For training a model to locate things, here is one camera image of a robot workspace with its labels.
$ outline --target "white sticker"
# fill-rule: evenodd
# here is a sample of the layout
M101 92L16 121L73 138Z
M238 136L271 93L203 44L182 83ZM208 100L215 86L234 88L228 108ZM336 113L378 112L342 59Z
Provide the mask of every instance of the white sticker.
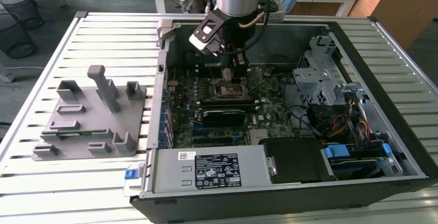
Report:
M196 151L179 151L178 160L195 160Z

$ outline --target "blue drive latch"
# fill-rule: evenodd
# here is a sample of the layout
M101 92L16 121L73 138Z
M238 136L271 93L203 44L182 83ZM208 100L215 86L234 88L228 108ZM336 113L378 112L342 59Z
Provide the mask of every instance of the blue drive latch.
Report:
M326 152L327 158L350 156L346 145L330 145L323 149L323 151Z

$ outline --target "blue plastic tab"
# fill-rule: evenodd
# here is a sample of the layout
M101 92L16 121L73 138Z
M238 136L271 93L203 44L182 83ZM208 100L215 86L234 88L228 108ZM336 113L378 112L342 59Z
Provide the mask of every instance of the blue plastic tab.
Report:
M330 158L328 157L330 155L331 155L331 157L350 156L350 152L348 152L346 145L330 145L330 146L327 146L324 151L326 151L327 158Z
M124 171L124 179L138 179L139 178L139 170L138 169L127 169Z
M334 157L334 154L332 154L330 148L323 149L323 151L326 152L327 158L332 158Z
M390 155L393 153L393 149L390 147L390 144L385 143L382 145L382 147L383 147L383 150L385 150L386 154Z

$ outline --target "screw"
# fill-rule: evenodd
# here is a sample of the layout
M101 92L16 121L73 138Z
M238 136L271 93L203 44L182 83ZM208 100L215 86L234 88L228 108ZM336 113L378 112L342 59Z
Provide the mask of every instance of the screw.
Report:
M268 174L270 174L271 176L275 175L275 170L274 170L272 167L268 167L268 168L267 168L267 171L268 171Z

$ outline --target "motherboard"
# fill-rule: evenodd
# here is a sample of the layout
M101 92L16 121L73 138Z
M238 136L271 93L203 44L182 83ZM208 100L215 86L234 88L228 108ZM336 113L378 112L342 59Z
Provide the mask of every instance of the motherboard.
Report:
M256 145L298 134L283 102L288 73L250 66L244 77L224 82L208 72L170 70L174 148Z

